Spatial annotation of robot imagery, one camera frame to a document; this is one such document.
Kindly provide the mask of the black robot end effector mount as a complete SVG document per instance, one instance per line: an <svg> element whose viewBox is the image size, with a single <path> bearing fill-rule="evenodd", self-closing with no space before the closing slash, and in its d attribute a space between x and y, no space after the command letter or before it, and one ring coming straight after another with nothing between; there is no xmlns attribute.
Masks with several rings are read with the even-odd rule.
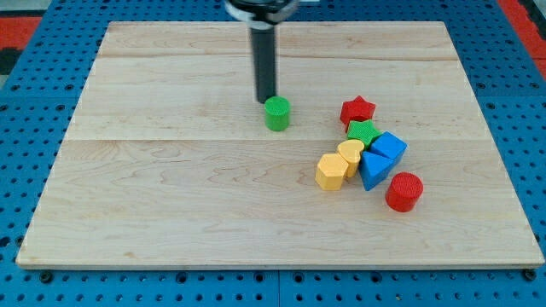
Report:
<svg viewBox="0 0 546 307"><path fill-rule="evenodd" d="M248 25L277 25L295 13L299 0L225 0L224 7Z"/></svg>

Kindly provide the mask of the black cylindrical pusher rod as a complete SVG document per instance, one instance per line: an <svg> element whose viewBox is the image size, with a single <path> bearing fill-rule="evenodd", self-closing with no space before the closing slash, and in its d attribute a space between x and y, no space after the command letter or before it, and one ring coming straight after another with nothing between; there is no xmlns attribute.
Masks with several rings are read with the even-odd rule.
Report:
<svg viewBox="0 0 546 307"><path fill-rule="evenodd" d="M259 103L276 95L276 31L250 29L255 94Z"/></svg>

